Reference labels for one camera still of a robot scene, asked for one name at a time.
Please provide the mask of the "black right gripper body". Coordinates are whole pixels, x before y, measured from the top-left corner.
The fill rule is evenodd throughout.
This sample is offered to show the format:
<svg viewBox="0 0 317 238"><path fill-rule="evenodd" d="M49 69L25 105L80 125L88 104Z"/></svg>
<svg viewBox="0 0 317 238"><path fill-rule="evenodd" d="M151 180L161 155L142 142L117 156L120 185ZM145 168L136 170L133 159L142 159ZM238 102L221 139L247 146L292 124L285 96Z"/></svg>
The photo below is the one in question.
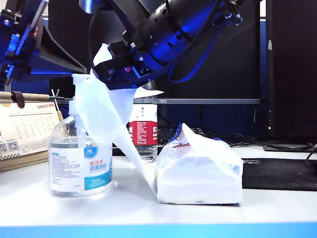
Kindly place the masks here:
<svg viewBox="0 0 317 238"><path fill-rule="evenodd" d="M136 76L136 87L142 86L146 84L148 81L154 80L162 73L161 69L166 67L170 61L165 59L158 59L153 56L152 53L144 51L144 52L131 52L130 54L133 57L131 61L131 65L126 67L125 70L132 70L133 74Z"/></svg>

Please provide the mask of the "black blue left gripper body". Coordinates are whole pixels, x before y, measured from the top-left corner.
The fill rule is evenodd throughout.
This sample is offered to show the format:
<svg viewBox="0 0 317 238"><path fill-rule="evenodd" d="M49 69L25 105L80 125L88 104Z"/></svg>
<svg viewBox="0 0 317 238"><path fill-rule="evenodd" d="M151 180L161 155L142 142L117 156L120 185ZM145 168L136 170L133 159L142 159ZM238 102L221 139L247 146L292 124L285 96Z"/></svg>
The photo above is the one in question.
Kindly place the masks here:
<svg viewBox="0 0 317 238"><path fill-rule="evenodd" d="M0 11L0 83L9 84L35 51L47 0L8 0Z"/></svg>

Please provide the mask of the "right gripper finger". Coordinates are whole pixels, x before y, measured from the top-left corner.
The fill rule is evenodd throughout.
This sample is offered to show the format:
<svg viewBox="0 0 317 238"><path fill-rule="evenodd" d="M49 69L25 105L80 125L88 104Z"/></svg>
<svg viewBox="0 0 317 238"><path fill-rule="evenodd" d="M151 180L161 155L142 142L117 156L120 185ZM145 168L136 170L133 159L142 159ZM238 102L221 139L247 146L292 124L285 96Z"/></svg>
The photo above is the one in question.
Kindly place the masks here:
<svg viewBox="0 0 317 238"><path fill-rule="evenodd" d="M108 89L135 89L136 76L131 69L125 70L130 65L129 59L111 59L95 65L93 71Z"/></svg>
<svg viewBox="0 0 317 238"><path fill-rule="evenodd" d="M132 61L133 57L130 54L130 47L125 45L123 41L111 43L108 46L108 51L112 56L112 60Z"/></svg>

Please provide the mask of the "left gripper wedge finger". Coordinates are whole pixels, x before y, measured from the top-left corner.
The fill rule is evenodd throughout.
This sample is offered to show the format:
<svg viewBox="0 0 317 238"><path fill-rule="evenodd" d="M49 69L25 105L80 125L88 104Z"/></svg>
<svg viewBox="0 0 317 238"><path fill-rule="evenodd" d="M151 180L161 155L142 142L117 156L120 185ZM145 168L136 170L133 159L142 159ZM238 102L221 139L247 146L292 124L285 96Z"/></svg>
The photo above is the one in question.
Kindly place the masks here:
<svg viewBox="0 0 317 238"><path fill-rule="evenodd" d="M73 74L83 74L83 72L49 72L44 73L41 72L40 74L22 74L20 79L18 80L19 83L29 83L34 81L42 81L42 80L51 80L57 78L66 78L71 77Z"/></svg>
<svg viewBox="0 0 317 238"><path fill-rule="evenodd" d="M72 74L86 72L86 68L52 37L47 26L39 24L32 54L32 73Z"/></svg>

